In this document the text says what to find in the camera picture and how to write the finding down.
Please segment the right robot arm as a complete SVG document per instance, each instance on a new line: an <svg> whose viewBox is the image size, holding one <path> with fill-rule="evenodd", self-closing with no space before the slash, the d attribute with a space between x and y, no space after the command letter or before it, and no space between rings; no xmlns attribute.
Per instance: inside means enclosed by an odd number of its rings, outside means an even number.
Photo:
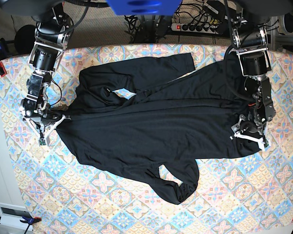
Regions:
<svg viewBox="0 0 293 234"><path fill-rule="evenodd" d="M28 93L20 113L39 140L49 144L49 135L69 116L51 109L46 93L76 27L64 12L61 0L0 0L0 8L12 15L30 16L36 22L35 41L29 56L34 71L27 80Z"/></svg>

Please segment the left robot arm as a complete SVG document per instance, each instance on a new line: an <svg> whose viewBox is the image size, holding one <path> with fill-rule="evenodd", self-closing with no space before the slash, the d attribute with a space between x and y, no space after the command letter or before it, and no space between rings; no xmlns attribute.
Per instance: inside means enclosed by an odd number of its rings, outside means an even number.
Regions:
<svg viewBox="0 0 293 234"><path fill-rule="evenodd" d="M269 141L265 137L265 128L275 116L271 97L271 83L267 72L271 68L268 55L267 23L272 17L289 13L293 9L293 0L236 0L241 13L231 16L228 2L225 1L225 12L228 21L231 45L224 55L224 69L230 51L236 52L242 76L245 77L244 91L240 93L226 77L229 90L238 98L250 104L248 116L240 115L237 124L232 126L231 139L247 139L265 150Z"/></svg>

